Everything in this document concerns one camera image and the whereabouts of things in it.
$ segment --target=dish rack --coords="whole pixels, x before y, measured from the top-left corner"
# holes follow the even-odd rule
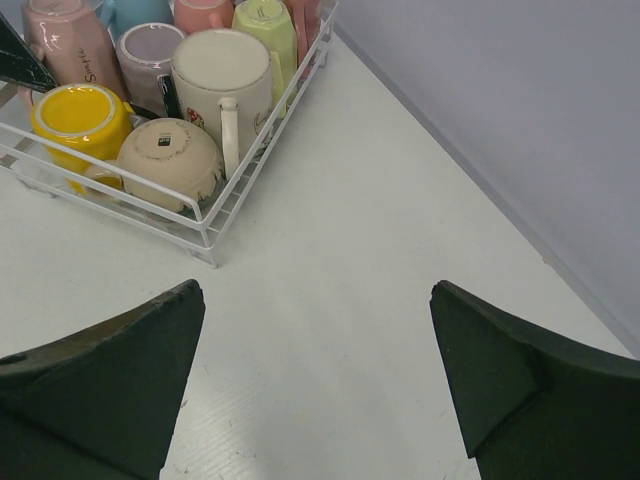
[[[318,72],[318,69],[325,65],[339,5],[337,1],[329,3],[331,5],[325,8],[326,11],[324,12],[320,33],[311,45],[309,53],[300,65],[282,99],[273,109],[273,113],[267,120],[261,134],[240,163],[240,167],[234,175],[227,179],[227,185],[211,207],[203,210],[198,206],[197,202],[181,193],[35,135],[30,129],[29,119],[23,110],[22,104],[17,98],[17,88],[12,84],[5,84],[0,89],[0,120],[10,117],[12,121],[11,125],[0,122],[0,169],[13,175],[30,190],[44,193],[51,198],[64,198],[138,227],[184,248],[197,261],[216,268],[216,247],[220,244],[238,214],[240,207],[247,198],[251,187],[271,155],[274,146],[282,135],[310,82]],[[303,78],[304,72],[309,65],[311,65],[310,71],[306,78]],[[297,94],[289,104],[286,116],[278,119],[278,112],[282,111],[287,99],[296,87],[298,88]],[[262,142],[271,132],[271,141],[264,148]],[[45,146],[70,153],[79,159],[108,168],[125,178],[177,198],[191,207],[193,210],[192,215],[185,217],[171,212],[58,167],[51,162],[44,149]],[[106,195],[84,196],[77,194],[67,180],[73,180],[89,189]]]

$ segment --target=pink mug handle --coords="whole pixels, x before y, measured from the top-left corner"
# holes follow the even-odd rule
[[[44,61],[45,53],[42,47],[38,45],[31,44],[29,48],[36,54],[38,60],[41,62]],[[31,112],[33,109],[35,102],[33,101],[33,90],[27,87],[18,87],[18,97],[22,101],[22,104],[27,109],[28,112]]]
[[[211,28],[224,28],[222,17],[218,12],[209,14],[209,25],[211,25]]]

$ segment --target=wall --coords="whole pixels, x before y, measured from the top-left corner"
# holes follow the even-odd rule
[[[640,2],[343,0],[340,24],[640,339]]]

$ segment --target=white wire rack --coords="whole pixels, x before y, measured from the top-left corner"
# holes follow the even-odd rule
[[[15,113],[15,110],[18,109],[19,101],[16,97],[17,89],[11,84],[6,84],[0,89],[0,119],[6,121],[10,117],[8,121],[12,123],[10,125],[0,122],[0,169],[7,171],[27,188],[35,192],[44,193],[52,198],[64,198],[96,212],[109,215],[164,238],[186,249],[196,260],[204,262],[211,267],[217,267],[215,261],[216,247],[220,244],[238,214],[240,207],[249,194],[264,163],[271,155],[276,142],[282,135],[310,82],[318,72],[318,69],[323,67],[327,60],[338,8],[338,2],[331,3],[330,9],[325,12],[325,20],[322,23],[320,34],[309,49],[309,54],[298,69],[282,99],[274,108],[262,133],[244,157],[240,167],[232,178],[227,179],[226,187],[213,206],[201,209],[197,202],[183,194],[35,135],[30,129],[29,120],[21,105],[19,106],[20,114]],[[302,79],[303,73],[309,65],[312,65],[310,73],[305,79]],[[279,120],[277,118],[278,112],[282,110],[296,87],[298,88],[297,94],[290,103],[286,116]],[[256,156],[264,138],[270,132],[273,132],[273,137],[269,145],[261,155]],[[70,153],[94,165],[106,167],[125,178],[140,182],[177,198],[191,207],[193,218],[163,209],[125,192],[58,167],[51,162],[44,149],[45,146]],[[98,195],[79,195],[75,193],[67,180],[78,182],[118,201],[114,202],[113,198],[108,199],[108,197],[100,198]]]

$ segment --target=white tabletop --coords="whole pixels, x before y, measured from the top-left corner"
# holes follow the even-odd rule
[[[200,282],[165,480],[479,478],[429,313],[441,279],[628,355],[338,40],[218,270],[8,175],[0,203],[0,356]]]

